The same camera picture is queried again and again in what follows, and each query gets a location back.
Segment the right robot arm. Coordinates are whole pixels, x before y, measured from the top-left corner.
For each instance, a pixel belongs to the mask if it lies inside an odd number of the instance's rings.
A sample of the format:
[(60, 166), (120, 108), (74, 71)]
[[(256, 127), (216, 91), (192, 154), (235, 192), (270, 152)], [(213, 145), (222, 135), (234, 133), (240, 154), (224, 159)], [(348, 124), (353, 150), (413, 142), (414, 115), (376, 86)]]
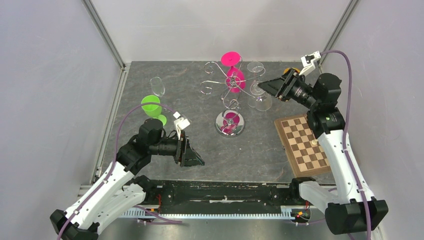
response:
[(289, 199), (295, 204), (308, 201), (324, 214), (334, 235), (370, 234), (387, 215), (385, 200), (376, 199), (366, 183), (352, 151), (348, 123), (337, 108), (341, 80), (334, 74), (319, 75), (314, 85), (294, 68), (282, 76), (260, 82), (258, 87), (279, 99), (305, 106), (307, 125), (329, 161), (336, 193), (329, 192), (311, 177), (295, 178)]

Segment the chrome wine glass rack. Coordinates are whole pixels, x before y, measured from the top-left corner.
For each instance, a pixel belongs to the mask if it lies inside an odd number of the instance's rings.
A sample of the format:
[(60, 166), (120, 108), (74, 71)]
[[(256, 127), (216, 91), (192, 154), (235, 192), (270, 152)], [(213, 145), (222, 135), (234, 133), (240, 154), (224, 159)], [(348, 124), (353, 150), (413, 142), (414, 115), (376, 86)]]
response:
[[(237, 65), (237, 67), (242, 70), (243, 60)], [(246, 94), (248, 99), (250, 95), (250, 86), (253, 81), (260, 81), (259, 78), (262, 77), (265, 72), (261, 73), (252, 73), (253, 77), (245, 78), (245, 88), (241, 90), (240, 93), (232, 93), (229, 88), (226, 86), (226, 73), (221, 66), (215, 61), (209, 61), (204, 64), (203, 70), (205, 73), (211, 75), (214, 73), (214, 67), (217, 67), (225, 76), (223, 81), (212, 81), (205, 80), (200, 83), (199, 91), (204, 95), (210, 95), (213, 93), (213, 87), (211, 84), (224, 85), (225, 89), (220, 94), (220, 100), (224, 106), (224, 110), (220, 112), (214, 122), (215, 130), (219, 135), (226, 138), (235, 138), (243, 133), (246, 127), (246, 122), (242, 114), (240, 113), (241, 104), (240, 97), (242, 94)]]

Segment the green wine glass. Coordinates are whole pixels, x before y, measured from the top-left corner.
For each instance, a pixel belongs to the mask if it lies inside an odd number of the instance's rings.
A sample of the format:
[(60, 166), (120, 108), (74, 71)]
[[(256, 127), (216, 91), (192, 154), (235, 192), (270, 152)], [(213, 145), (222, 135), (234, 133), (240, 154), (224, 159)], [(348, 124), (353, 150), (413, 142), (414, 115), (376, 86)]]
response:
[[(147, 95), (141, 100), (141, 104), (146, 104), (146, 103), (160, 104), (161, 102), (158, 96)], [(167, 118), (162, 114), (162, 106), (157, 104), (146, 104), (146, 105), (143, 105), (141, 108), (149, 117), (160, 120), (163, 126), (166, 125)]]

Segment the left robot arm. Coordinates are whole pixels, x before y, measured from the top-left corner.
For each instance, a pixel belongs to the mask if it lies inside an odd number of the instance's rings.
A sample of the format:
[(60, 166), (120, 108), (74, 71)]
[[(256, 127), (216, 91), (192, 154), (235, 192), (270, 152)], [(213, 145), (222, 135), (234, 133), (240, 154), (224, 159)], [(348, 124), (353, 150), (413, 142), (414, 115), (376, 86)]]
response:
[(153, 182), (137, 174), (152, 156), (171, 156), (181, 167), (203, 166), (200, 155), (190, 146), (184, 129), (190, 121), (174, 121), (174, 134), (167, 136), (159, 119), (147, 119), (116, 153), (104, 174), (66, 210), (55, 210), (50, 221), (59, 240), (96, 240), (118, 217), (140, 203), (157, 198)]

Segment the clear wine glass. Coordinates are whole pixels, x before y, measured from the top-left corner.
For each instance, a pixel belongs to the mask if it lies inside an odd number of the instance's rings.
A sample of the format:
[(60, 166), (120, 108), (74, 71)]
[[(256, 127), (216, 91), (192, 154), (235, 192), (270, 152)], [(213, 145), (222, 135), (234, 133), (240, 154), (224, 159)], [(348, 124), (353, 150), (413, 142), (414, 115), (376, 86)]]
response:
[(153, 94), (159, 98), (163, 97), (166, 92), (166, 88), (162, 79), (156, 76), (151, 78), (149, 82), (150, 82), (150, 86), (151, 86), (151, 90)]

